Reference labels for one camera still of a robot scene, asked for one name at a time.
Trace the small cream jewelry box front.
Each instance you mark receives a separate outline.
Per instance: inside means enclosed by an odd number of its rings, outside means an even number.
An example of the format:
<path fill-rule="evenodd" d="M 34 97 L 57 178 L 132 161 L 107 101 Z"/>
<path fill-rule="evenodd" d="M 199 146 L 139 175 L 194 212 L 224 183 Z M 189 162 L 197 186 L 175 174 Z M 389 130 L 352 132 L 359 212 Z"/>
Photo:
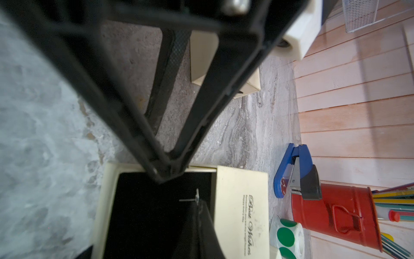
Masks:
<path fill-rule="evenodd" d="M 212 32 L 193 30 L 190 36 L 190 65 L 191 82 L 202 86 L 216 54 L 219 44 L 218 36 Z M 259 68 L 255 70 L 248 81 L 241 87 L 235 99 L 251 95 L 261 90 Z"/>

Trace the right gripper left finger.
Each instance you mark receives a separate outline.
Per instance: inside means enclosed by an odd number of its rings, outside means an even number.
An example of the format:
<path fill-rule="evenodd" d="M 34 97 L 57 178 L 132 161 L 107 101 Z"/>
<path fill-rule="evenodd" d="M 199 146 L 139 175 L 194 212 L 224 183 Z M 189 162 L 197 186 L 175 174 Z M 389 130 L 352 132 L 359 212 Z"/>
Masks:
<path fill-rule="evenodd" d="M 182 233 L 172 259 L 198 259 L 199 258 L 199 236 L 198 236 L 198 205 L 192 202 L 186 214 Z"/>

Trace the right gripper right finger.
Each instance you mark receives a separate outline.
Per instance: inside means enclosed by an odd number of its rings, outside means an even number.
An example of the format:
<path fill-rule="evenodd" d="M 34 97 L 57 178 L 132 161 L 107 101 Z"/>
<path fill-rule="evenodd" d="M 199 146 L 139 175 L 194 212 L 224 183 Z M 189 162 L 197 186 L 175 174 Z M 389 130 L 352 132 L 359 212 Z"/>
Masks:
<path fill-rule="evenodd" d="M 197 231 L 200 259 L 225 259 L 204 200 L 197 204 Z"/>

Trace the silver star earring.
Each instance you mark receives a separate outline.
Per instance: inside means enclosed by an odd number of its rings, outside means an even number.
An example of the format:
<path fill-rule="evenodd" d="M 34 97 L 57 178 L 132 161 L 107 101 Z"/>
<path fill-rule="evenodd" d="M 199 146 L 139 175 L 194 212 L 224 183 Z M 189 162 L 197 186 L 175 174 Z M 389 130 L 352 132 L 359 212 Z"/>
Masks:
<path fill-rule="evenodd" d="M 199 189 L 197 188 L 195 191 L 195 195 L 192 198 L 188 199 L 179 199 L 179 203 L 183 205 L 199 205 L 200 196 L 199 196 Z"/>

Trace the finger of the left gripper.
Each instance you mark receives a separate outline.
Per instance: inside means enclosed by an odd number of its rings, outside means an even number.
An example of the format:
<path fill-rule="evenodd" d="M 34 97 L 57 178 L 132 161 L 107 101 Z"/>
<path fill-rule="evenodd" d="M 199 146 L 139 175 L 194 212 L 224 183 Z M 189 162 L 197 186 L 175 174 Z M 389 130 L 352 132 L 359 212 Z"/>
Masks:
<path fill-rule="evenodd" d="M 191 35 L 190 30 L 162 29 L 161 31 L 162 42 L 153 87 L 145 112 L 145 117 L 154 134 L 157 134 L 167 109 Z"/>
<path fill-rule="evenodd" d="M 308 1 L 2 1 L 1 9 L 70 82 L 154 181 L 182 175 L 210 127 Z M 138 108 L 130 79 L 108 51 L 108 21 L 212 32 L 216 54 L 171 151 Z"/>

